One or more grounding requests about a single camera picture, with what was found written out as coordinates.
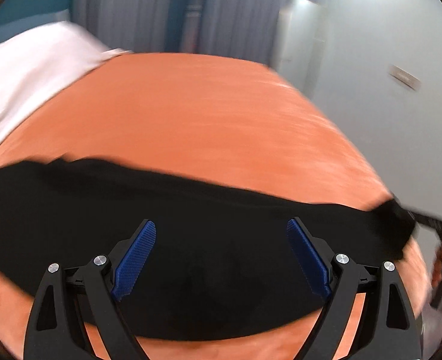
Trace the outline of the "black pants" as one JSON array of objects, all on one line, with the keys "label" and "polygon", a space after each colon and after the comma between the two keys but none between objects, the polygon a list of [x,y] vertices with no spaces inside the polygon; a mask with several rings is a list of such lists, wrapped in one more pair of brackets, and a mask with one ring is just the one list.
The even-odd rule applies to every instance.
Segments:
[{"label": "black pants", "polygon": [[294,217],[369,266],[401,258],[415,227],[392,200],[359,211],[98,159],[25,161],[0,169],[0,271],[34,295],[50,263],[83,265],[150,219],[156,244],[121,303],[131,330],[173,341],[248,336],[323,306],[287,242]]}]

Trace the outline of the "orange velvet bed cover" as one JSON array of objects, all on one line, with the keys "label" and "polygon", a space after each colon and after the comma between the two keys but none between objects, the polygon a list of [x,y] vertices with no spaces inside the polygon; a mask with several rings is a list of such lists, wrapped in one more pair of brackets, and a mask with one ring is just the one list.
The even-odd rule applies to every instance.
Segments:
[{"label": "orange velvet bed cover", "polygon": [[[0,144],[0,167],[61,155],[299,202],[368,209],[390,197],[358,150],[295,88],[261,64],[233,58],[113,58],[12,131]],[[0,341],[15,359],[32,302],[0,273]],[[318,315],[245,338],[141,344],[151,359],[293,359]]]}]

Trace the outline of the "white bed sheet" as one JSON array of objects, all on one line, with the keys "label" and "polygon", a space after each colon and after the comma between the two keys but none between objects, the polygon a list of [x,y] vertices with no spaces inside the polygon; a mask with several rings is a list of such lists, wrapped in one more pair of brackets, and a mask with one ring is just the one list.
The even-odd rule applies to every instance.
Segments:
[{"label": "white bed sheet", "polygon": [[43,24],[1,42],[0,144],[45,102],[125,53],[69,21]]}]

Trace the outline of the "grey blue curtains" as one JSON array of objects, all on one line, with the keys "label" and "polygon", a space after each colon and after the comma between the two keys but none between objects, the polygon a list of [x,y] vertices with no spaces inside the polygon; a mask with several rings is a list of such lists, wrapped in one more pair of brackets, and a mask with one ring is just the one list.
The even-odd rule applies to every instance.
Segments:
[{"label": "grey blue curtains", "polygon": [[268,65],[279,12],[288,2],[73,0],[72,18],[110,48],[218,55]]}]

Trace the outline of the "wall power socket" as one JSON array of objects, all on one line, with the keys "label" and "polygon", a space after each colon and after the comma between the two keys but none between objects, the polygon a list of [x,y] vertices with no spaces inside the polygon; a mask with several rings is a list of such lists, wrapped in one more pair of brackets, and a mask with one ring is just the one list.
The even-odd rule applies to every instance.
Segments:
[{"label": "wall power socket", "polygon": [[420,88],[420,80],[418,78],[396,65],[390,65],[388,73],[392,78],[407,86],[411,90],[418,91]]}]

